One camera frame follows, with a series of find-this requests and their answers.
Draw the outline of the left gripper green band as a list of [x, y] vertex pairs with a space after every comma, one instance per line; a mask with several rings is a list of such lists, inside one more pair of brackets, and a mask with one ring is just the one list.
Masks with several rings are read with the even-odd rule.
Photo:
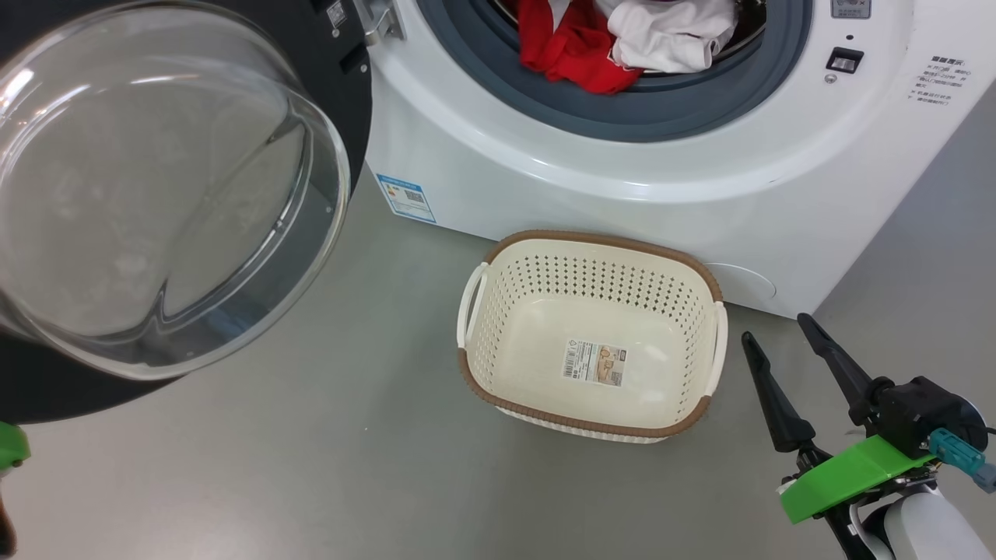
[[26, 433], [17, 425], [1, 422], [0, 425], [0, 469], [9, 471], [21, 467], [31, 457], [30, 444]]

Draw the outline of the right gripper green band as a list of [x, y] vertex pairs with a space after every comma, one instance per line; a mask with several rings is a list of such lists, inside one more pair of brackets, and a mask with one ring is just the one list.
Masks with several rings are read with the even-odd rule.
[[[872, 378], [810, 314], [799, 314], [798, 324], [812, 351], [824, 359], [842, 390], [851, 422], [870, 425], [874, 408], [869, 404], [867, 390]], [[742, 334], [742, 347], [774, 449], [778, 453], [797, 453], [811, 446], [815, 430], [787, 399], [752, 333]], [[881, 436], [868, 437], [782, 490], [782, 508], [791, 523], [800, 523], [934, 459], [929, 453], [913, 459]]]

